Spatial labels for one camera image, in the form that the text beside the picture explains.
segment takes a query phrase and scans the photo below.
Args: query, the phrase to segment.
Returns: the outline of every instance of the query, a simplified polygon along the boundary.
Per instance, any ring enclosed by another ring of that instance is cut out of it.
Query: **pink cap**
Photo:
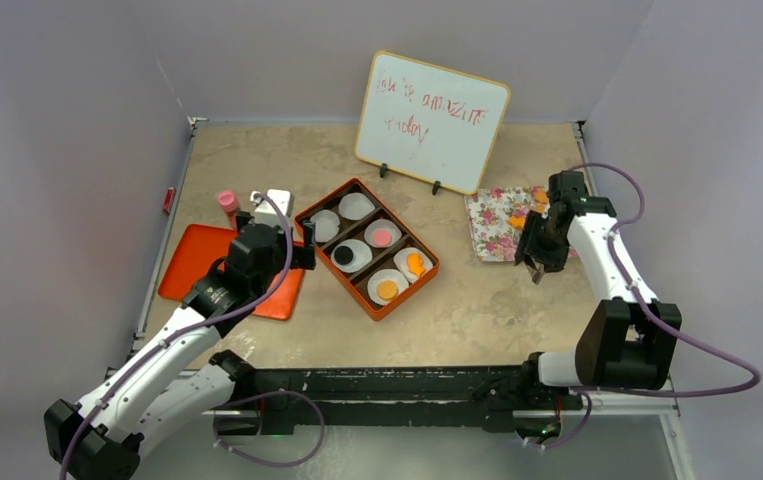
[[[240,200],[237,198],[237,195],[230,190],[225,190],[220,193],[216,196],[216,199],[219,201],[219,206],[222,207],[222,211],[225,213],[233,212],[240,208]]]
[[[393,241],[393,236],[387,230],[379,228],[372,233],[372,241],[379,247],[386,247]]]

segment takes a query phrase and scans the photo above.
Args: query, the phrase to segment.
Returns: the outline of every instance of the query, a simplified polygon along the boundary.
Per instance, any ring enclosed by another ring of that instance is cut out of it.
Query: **beige countertop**
[[[294,213],[358,177],[440,257],[436,278],[380,322],[372,321],[319,263],[307,272],[287,322],[251,316],[213,351],[226,348],[257,367],[430,366],[521,363],[534,351],[572,347],[596,299],[578,259],[534,285],[525,267],[475,258],[462,195],[378,169],[353,154],[353,125],[205,126],[195,138],[159,279],[186,227],[227,226],[216,193],[295,195]],[[581,163],[567,125],[503,126],[481,187],[545,185]],[[177,303],[155,293],[147,338]],[[212,352],[197,359],[200,368]]]

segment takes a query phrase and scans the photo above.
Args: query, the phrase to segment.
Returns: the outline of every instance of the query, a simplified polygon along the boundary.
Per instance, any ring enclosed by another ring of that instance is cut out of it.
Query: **whiteboard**
[[[380,51],[369,72],[355,155],[474,193],[510,96],[502,83]]]

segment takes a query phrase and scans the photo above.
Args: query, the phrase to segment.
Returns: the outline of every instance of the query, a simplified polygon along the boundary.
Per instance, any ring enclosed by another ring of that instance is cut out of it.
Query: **white dish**
[[[396,297],[393,297],[390,300],[384,300],[378,296],[378,284],[385,280],[391,280],[399,288],[399,293],[396,294],[396,297],[401,295],[402,292],[410,286],[407,279],[405,279],[405,276],[398,270],[385,268],[384,270],[378,270],[373,273],[372,276],[369,277],[369,281],[366,282],[366,291],[369,294],[369,298],[382,307],[396,299]]]
[[[396,268],[402,272],[405,278],[407,278],[410,283],[413,283],[418,279],[418,277],[411,273],[407,266],[407,257],[411,253],[418,253],[419,256],[422,257],[422,267],[425,268],[425,273],[423,273],[423,275],[427,274],[428,270],[434,268],[434,263],[431,262],[431,259],[428,258],[428,255],[422,253],[418,248],[408,247],[399,250],[399,253],[393,256],[393,263],[396,264]]]
[[[337,209],[345,219],[360,220],[372,213],[375,205],[362,193],[350,193],[340,200]]]
[[[341,264],[334,259],[334,252],[340,247],[349,247],[352,250],[354,258],[352,258],[351,262]],[[334,263],[334,265],[336,265],[340,270],[346,273],[354,273],[372,261],[372,249],[370,249],[369,245],[365,244],[364,242],[350,238],[348,240],[343,240],[336,247],[334,247],[334,250],[331,250],[330,258],[331,262]]]
[[[331,210],[320,210],[310,217],[310,221],[316,224],[313,239],[316,243],[325,243],[340,233],[340,217]]]
[[[390,243],[387,245],[379,245],[372,239],[372,236],[375,235],[375,232],[378,230],[386,230],[390,233]],[[378,220],[370,223],[368,227],[366,227],[366,231],[363,232],[363,238],[365,238],[366,243],[372,247],[387,248],[402,238],[402,231],[399,230],[399,227],[397,227],[395,223],[387,220],[386,218],[379,218]]]

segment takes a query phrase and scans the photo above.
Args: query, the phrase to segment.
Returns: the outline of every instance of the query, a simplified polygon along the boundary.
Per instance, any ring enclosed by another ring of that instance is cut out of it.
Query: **floral tray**
[[[464,197],[472,248],[482,262],[512,262],[521,227],[530,210],[543,212],[549,199],[543,187],[483,188]],[[570,257],[576,256],[570,249]]]

